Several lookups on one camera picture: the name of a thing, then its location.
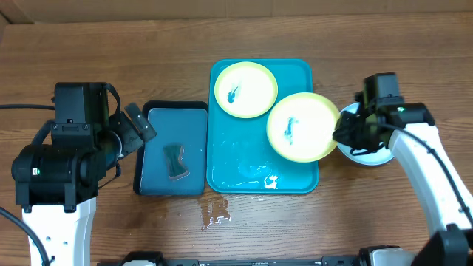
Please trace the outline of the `white light-blue plate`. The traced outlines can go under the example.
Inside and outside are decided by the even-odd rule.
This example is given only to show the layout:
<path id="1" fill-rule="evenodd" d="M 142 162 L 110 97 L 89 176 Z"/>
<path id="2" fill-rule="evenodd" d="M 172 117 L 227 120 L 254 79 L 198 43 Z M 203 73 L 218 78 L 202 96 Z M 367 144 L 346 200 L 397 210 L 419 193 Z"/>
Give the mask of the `white light-blue plate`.
<path id="1" fill-rule="evenodd" d="M 377 152 L 363 155 L 353 155 L 350 153 L 351 148 L 349 146 L 338 144 L 339 150 L 350 160 L 355 163 L 364 165 L 364 166 L 380 166 L 391 161 L 394 156 L 391 151 L 386 148 L 382 148 Z"/>

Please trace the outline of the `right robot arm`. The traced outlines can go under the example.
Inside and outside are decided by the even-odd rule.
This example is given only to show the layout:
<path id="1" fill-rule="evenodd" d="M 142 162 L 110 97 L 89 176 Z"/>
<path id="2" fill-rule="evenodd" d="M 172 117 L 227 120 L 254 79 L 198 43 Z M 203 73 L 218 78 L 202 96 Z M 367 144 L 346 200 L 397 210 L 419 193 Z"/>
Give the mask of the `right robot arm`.
<path id="1" fill-rule="evenodd" d="M 406 103 L 394 73 L 364 79 L 356 112 L 341 112 L 333 139 L 350 158 L 389 150 L 405 171 L 429 229 L 416 254 L 397 246 L 360 249 L 354 265 L 471 265 L 472 195 L 446 154 L 423 103 Z"/>

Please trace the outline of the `small yellow plate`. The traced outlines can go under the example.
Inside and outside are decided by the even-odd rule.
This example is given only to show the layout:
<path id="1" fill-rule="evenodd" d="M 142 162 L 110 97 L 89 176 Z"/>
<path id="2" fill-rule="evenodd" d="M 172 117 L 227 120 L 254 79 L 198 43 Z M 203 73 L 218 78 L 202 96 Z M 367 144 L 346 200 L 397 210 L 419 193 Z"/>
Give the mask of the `small yellow plate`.
<path id="1" fill-rule="evenodd" d="M 238 118 L 255 118 L 276 102 L 278 84 L 265 66 L 241 61 L 224 68 L 214 84 L 214 97 L 220 108 Z"/>

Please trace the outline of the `large yellow plate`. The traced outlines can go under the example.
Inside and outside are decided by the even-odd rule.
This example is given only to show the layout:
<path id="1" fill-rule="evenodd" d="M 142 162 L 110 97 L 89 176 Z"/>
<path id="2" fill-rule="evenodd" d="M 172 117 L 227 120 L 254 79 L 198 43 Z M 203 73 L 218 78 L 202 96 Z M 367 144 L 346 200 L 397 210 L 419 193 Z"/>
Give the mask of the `large yellow plate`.
<path id="1" fill-rule="evenodd" d="M 270 111 L 267 136 L 283 158 L 311 163 L 326 157 L 337 146 L 333 132 L 340 113 L 328 98 L 300 92 L 280 100 Z"/>

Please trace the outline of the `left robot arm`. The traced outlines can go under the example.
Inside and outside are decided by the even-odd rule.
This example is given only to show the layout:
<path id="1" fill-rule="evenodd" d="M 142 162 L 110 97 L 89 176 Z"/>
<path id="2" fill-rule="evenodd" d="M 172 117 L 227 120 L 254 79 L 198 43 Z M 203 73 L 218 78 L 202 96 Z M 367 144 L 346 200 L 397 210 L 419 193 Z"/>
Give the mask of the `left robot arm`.
<path id="1" fill-rule="evenodd" d="M 32 265 L 89 265 L 92 224 L 108 170 L 156 131 L 130 103 L 109 113 L 109 83 L 57 83 L 55 117 L 14 159 L 19 225 L 30 241 Z"/>

